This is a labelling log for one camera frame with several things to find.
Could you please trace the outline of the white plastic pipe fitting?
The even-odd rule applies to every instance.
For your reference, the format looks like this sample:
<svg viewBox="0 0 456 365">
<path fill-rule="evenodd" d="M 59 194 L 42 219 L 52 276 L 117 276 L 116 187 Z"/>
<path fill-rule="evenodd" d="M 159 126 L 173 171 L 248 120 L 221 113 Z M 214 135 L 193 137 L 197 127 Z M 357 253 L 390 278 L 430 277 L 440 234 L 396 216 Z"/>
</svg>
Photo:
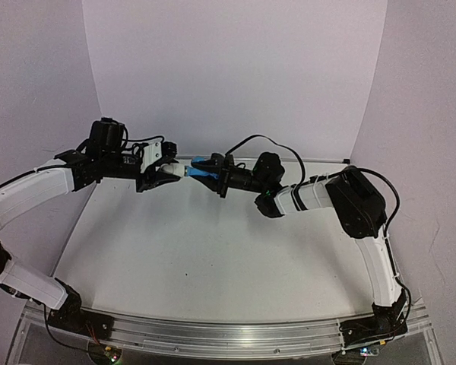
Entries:
<svg viewBox="0 0 456 365">
<path fill-rule="evenodd" d="M 160 167 L 160 171 L 177 177 L 187 176 L 187 167 L 183 163 L 165 163 Z"/>
</svg>

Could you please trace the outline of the blue water faucet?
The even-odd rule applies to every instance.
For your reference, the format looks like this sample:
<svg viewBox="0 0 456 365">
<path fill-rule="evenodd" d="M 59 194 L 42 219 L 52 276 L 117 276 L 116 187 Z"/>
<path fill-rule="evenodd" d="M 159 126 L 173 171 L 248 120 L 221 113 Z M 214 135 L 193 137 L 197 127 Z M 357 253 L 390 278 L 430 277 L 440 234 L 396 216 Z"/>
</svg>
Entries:
<svg viewBox="0 0 456 365">
<path fill-rule="evenodd" d="M 206 157 L 193 157 L 191 159 L 191 164 L 190 165 L 185 165 L 185 176 L 189 177 L 207 177 L 211 179 L 218 179 L 218 174 L 217 173 L 212 173 L 206 170 L 205 167 L 198 168 L 194 167 L 194 163 L 203 163 L 206 162 L 207 158 Z"/>
</svg>

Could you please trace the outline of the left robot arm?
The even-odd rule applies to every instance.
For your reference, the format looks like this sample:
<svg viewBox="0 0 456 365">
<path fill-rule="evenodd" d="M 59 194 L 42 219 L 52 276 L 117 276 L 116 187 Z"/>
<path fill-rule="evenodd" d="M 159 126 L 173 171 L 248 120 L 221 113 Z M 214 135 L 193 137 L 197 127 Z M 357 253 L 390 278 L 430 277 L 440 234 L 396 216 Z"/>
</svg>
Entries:
<svg viewBox="0 0 456 365">
<path fill-rule="evenodd" d="M 137 192 L 178 182 L 186 168 L 176 161 L 177 146 L 161 136 L 128 142 L 124 124 L 103 117 L 78 148 L 0 184 L 0 230 L 22 214 L 104 178 L 130 179 Z M 81 296 L 66 283 L 21 263 L 0 242 L 0 288 L 41 303 L 71 332 L 87 327 Z"/>
</svg>

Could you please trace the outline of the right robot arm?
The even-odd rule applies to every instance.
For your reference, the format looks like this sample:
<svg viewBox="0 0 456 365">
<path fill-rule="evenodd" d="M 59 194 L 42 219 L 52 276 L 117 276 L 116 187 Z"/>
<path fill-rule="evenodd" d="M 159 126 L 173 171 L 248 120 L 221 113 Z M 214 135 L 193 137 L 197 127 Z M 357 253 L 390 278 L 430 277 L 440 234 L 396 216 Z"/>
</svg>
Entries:
<svg viewBox="0 0 456 365">
<path fill-rule="evenodd" d="M 268 218 L 333 209 L 343 232 L 363 255 L 373 293 L 371 316 L 341 324 L 346 341 L 378 341 L 406 332 L 411 293 L 399 278 L 388 241 L 394 215 L 386 213 L 383 195 L 366 178 L 368 169 L 347 166 L 337 173 L 283 186 L 285 169 L 279 156 L 270 152 L 261 154 L 250 170 L 235 164 L 230 154 L 195 157 L 191 167 L 191 177 L 221 198 L 229 189 L 254 192 L 257 209 Z"/>
</svg>

